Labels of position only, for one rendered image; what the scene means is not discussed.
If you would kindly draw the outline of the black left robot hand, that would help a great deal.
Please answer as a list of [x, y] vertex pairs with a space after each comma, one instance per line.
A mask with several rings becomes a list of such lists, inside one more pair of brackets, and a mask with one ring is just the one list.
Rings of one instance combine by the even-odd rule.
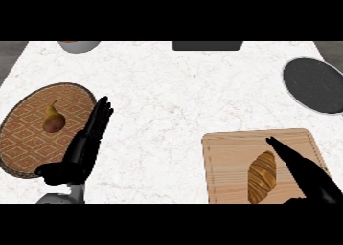
[[34, 173], [45, 178], [48, 185], [80, 185], [86, 182], [113, 113], [114, 108], [108, 102], [108, 97], [104, 97], [95, 104], [85, 129], [77, 132], [71, 140], [62, 161], [42, 164], [36, 168]]

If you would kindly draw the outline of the dark grey frying pan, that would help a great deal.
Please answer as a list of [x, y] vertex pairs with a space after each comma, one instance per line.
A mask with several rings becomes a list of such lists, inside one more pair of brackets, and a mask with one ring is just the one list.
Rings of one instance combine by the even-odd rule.
[[294, 58], [285, 65], [282, 79], [294, 100], [325, 115], [343, 116], [343, 73], [310, 57]]

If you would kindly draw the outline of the grey bowl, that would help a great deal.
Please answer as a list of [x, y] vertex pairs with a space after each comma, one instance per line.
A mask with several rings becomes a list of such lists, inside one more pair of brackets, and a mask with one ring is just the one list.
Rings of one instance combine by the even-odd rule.
[[61, 48], [71, 54], [89, 52], [98, 45], [99, 41], [60, 41]]

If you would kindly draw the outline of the pale wooden cutting board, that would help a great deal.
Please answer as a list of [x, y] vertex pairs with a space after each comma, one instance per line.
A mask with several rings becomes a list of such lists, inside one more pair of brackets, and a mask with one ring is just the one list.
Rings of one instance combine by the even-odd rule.
[[271, 151], [276, 162], [276, 187], [262, 204], [282, 204], [304, 194], [293, 179], [285, 162], [266, 142], [275, 137], [328, 173], [313, 135], [304, 128], [207, 133], [203, 155], [210, 203], [248, 204], [248, 169], [257, 156]]

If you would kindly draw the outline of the golden brown croissant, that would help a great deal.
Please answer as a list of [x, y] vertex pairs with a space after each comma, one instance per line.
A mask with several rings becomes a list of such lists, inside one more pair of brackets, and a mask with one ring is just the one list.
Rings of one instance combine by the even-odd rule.
[[271, 151], [265, 151], [248, 168], [248, 201], [257, 204], [276, 186], [276, 161]]

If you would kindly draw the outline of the brown yellow pear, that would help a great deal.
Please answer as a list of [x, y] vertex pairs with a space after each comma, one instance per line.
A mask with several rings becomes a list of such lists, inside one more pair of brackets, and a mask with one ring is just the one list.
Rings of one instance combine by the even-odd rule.
[[58, 132], [65, 125], [65, 117], [57, 111], [54, 103], [48, 106], [46, 117], [43, 121], [43, 130], [49, 133]]

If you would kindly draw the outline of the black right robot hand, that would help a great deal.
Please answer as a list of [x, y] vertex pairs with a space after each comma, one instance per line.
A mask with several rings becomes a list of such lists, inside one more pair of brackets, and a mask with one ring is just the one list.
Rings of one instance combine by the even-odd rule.
[[266, 139], [287, 164], [293, 179], [304, 194], [291, 198], [287, 205], [343, 205], [343, 192], [316, 163], [304, 158], [275, 137]]

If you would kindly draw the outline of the round woven orange placemat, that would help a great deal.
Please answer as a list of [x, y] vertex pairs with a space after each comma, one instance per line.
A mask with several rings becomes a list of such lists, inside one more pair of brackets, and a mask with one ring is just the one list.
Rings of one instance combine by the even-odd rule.
[[[95, 104], [92, 92], [73, 82], [45, 86], [24, 97], [0, 124], [0, 168], [8, 174], [37, 178], [37, 166], [62, 160]], [[43, 129], [49, 105], [65, 117], [65, 126], [55, 133]]]

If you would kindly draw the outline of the dark grey flat appliance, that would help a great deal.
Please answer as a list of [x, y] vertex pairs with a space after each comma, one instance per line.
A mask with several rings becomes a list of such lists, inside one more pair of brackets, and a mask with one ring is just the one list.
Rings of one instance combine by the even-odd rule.
[[173, 41], [175, 51], [238, 51], [242, 41]]

